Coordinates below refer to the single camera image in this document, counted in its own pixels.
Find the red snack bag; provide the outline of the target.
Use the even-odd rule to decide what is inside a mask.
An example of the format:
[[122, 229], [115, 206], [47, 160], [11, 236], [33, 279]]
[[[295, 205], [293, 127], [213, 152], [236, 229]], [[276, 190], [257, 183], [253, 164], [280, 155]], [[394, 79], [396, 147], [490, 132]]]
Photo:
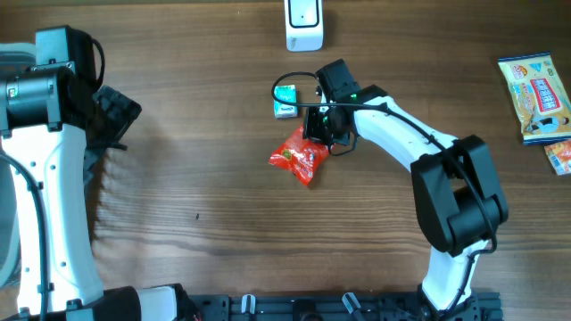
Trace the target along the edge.
[[270, 155], [269, 164], [293, 173], [302, 184], [309, 185], [328, 155], [325, 145], [303, 137], [303, 125], [300, 125]]

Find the teal tissue pack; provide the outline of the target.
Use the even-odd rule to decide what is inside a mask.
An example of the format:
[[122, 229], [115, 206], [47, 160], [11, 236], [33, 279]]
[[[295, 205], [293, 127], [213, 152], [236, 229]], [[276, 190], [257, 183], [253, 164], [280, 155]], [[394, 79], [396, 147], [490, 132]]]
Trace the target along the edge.
[[277, 86], [274, 94], [278, 98], [277, 101], [274, 101], [275, 117], [277, 119], [296, 118], [298, 108], [294, 106], [297, 102], [295, 85]]

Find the beige wet wipes pack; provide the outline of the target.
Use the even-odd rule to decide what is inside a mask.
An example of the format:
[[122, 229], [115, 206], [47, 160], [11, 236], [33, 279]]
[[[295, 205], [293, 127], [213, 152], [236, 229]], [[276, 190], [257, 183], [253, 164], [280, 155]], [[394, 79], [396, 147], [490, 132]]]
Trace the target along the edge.
[[523, 144], [553, 144], [570, 138], [570, 98], [549, 52], [502, 57]]

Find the orange tissue pack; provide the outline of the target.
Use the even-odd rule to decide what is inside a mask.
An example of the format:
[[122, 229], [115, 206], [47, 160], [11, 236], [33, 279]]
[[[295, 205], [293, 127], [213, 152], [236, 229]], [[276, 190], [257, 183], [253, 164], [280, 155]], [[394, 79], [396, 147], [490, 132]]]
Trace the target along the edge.
[[558, 176], [570, 173], [571, 143], [569, 140], [547, 145], [544, 151]]

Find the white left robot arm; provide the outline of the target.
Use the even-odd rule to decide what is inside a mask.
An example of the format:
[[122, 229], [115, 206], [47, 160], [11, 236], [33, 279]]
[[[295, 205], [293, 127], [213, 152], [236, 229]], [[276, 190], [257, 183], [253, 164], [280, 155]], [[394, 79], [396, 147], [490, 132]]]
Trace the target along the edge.
[[105, 289], [91, 249], [91, 169], [141, 113], [103, 82], [101, 44], [70, 26], [36, 34], [35, 64], [1, 81], [1, 158], [21, 247], [19, 320], [197, 320], [180, 284]]

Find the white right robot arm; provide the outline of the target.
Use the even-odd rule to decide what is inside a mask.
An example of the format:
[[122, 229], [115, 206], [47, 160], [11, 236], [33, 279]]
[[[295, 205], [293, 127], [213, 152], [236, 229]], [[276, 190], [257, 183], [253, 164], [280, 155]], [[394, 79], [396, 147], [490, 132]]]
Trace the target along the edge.
[[344, 60], [312, 73], [319, 103], [307, 107], [304, 136], [327, 148], [358, 138], [388, 152], [410, 173], [418, 225], [431, 246], [420, 285], [425, 317], [457, 316], [472, 295], [477, 260], [497, 250], [508, 204], [487, 144], [429, 127], [381, 87], [361, 87]]

